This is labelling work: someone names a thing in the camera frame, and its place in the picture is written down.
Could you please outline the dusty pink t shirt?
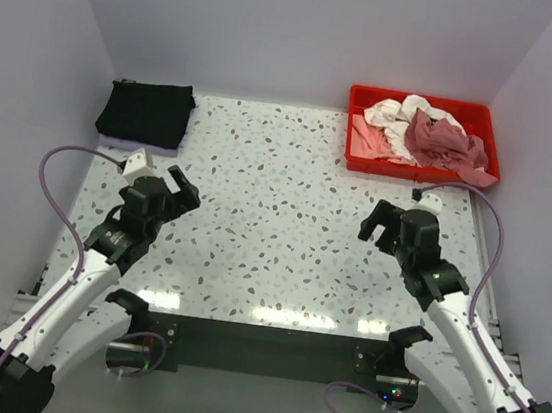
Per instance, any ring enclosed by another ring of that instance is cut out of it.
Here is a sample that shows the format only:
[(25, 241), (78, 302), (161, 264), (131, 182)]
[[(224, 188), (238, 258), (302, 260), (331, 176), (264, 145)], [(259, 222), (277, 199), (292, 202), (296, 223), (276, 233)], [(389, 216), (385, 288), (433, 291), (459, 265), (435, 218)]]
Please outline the dusty pink t shirt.
[(404, 142), (421, 167), (450, 171), (463, 182), (482, 189), (498, 182), (487, 171), (489, 157), (482, 139), (464, 134), (446, 118), (433, 120), (417, 109), (406, 128)]

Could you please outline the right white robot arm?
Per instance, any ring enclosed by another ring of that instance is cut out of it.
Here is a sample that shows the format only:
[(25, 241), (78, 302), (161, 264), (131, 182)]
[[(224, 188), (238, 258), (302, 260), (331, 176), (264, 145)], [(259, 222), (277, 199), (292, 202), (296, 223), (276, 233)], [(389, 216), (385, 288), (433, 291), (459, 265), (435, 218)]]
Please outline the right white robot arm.
[(393, 256), (405, 288), (445, 339), (455, 360), (436, 360), (437, 348), (423, 327), (389, 335), (384, 363), (389, 372), (425, 382), (448, 413), (552, 413), (538, 403), (509, 368), (488, 328), (472, 309), (472, 296), (459, 269), (441, 256), (438, 206), (427, 195), (412, 209), (379, 201), (360, 224), (358, 237), (383, 231), (376, 246)]

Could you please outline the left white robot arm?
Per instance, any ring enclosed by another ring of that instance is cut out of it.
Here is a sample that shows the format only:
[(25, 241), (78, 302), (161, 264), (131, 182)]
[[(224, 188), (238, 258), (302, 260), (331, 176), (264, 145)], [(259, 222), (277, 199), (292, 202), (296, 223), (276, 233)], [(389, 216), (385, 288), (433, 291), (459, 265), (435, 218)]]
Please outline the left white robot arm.
[(171, 191), (142, 151), (119, 162), (127, 184), (104, 221), (78, 240), (78, 256), (29, 310), (0, 333), (0, 413), (42, 413), (67, 373), (111, 341), (149, 337), (148, 303), (118, 283), (165, 223), (200, 206), (178, 166)]

